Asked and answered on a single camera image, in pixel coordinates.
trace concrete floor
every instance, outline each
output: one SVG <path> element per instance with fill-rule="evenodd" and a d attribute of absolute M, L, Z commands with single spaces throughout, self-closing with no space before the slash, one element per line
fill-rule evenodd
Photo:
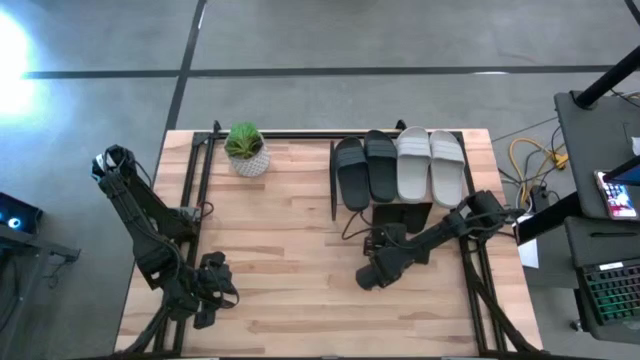
<path fill-rule="evenodd" d="M 44 284 L 15 358 L 112 351 L 132 268 L 131 241 L 89 177 L 113 143 L 155 169 L 176 79 L 15 80 L 20 71 L 177 70 L 196 0 L 3 0 L 0 191 L 43 208 L 42 236 L 82 248 Z M 638 45 L 620 0 L 211 1 L 193 69 L 349 66 L 609 65 Z M 553 94 L 597 73 L 190 79 L 178 129 L 253 121 L 261 128 L 488 128 L 492 138 L 555 115 Z M 640 89 L 634 75 L 618 88 Z M 548 143 L 557 121 L 517 136 Z M 513 173 L 507 147 L 498 165 Z M 518 149 L 522 162 L 529 149 Z M 537 169 L 541 157 L 534 159 Z M 549 187 L 573 191 L 570 170 Z M 515 189 L 505 185 L 510 202 Z M 570 290 L 531 287 L 545 349 L 635 358 L 640 347 L 574 333 Z"/>

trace white paper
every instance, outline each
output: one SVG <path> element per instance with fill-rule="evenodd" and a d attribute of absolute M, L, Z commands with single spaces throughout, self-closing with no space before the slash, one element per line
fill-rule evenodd
<path fill-rule="evenodd" d="M 518 222 L 523 222 L 530 217 L 531 215 L 522 215 L 518 218 Z M 518 253 L 520 254 L 520 262 L 523 266 L 534 269 L 540 268 L 540 263 L 538 262 L 538 239 L 531 239 L 518 246 Z"/>

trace yellow cable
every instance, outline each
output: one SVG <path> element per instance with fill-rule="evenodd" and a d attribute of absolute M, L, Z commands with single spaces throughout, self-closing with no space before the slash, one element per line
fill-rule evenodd
<path fill-rule="evenodd" d="M 557 148 L 555 148 L 553 153 L 555 153 L 556 156 L 560 155 L 560 154 L 558 154 L 558 150 L 562 149 L 563 147 L 564 147 L 564 144 L 558 146 Z M 533 187 L 534 187 L 534 185 L 536 183 L 536 180 L 538 180 L 538 176 L 540 176 L 540 174 L 542 173 L 542 169 L 546 165 L 547 161 L 549 161 L 549 160 L 551 160 L 553 158 L 553 153 L 551 151 L 547 150 L 547 153 L 548 153 L 548 155 L 545 157 L 544 161 L 542 162 L 542 164 L 538 168 L 538 172 L 536 172 L 536 175 L 531 180 L 531 187 L 528 187 L 527 184 L 525 184 L 524 191 L 522 192 L 522 196 L 520 197 L 520 206 L 524 206 L 526 201 L 529 199 L 529 192 L 531 192 L 531 189 L 533 189 Z"/>
<path fill-rule="evenodd" d="M 522 174 L 522 171 L 520 171 L 520 168 L 518 167 L 518 164 L 516 163 L 516 160 L 513 156 L 513 147 L 519 143 L 519 142 L 527 142 L 529 144 L 535 145 L 538 149 L 544 151 L 547 153 L 547 156 L 552 156 L 551 155 L 551 151 L 547 150 L 544 146 L 540 145 L 537 141 L 532 140 L 532 139 L 528 139 L 528 138 L 517 138 L 514 139 L 511 142 L 511 145 L 509 145 L 509 160 L 511 160 L 511 165 L 513 165 L 513 168 L 516 169 L 516 173 L 518 173 L 518 177 L 520 178 L 520 181 L 524 181 L 526 178 L 526 174 Z"/>

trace white pot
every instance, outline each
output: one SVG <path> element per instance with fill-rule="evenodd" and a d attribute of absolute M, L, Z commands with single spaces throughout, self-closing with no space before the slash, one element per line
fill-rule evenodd
<path fill-rule="evenodd" d="M 258 151 L 258 153 L 253 155 L 251 158 L 243 159 L 229 156 L 229 154 L 227 154 L 229 160 L 231 160 L 231 165 L 239 175 L 254 177 L 267 171 L 267 168 L 269 167 L 269 161 L 271 160 L 271 155 L 267 150 L 267 144 L 264 142 L 264 137 L 262 137 L 262 134 L 260 134 L 260 137 L 262 138 L 262 148 L 260 148 L 260 151 Z M 224 141 L 225 149 L 227 147 L 228 139 L 229 138 L 227 137 L 227 139 Z"/>

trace white slide sandal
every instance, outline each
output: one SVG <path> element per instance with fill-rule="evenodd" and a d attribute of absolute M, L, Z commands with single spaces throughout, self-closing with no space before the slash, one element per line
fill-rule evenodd
<path fill-rule="evenodd" d="M 443 130 L 431 134 L 431 186 L 436 204 L 453 209 L 462 201 L 464 154 L 460 143 Z"/>
<path fill-rule="evenodd" d="M 431 163 L 429 133 L 412 126 L 396 141 L 398 148 L 398 196 L 406 203 L 419 203 L 427 195 L 427 174 Z"/>

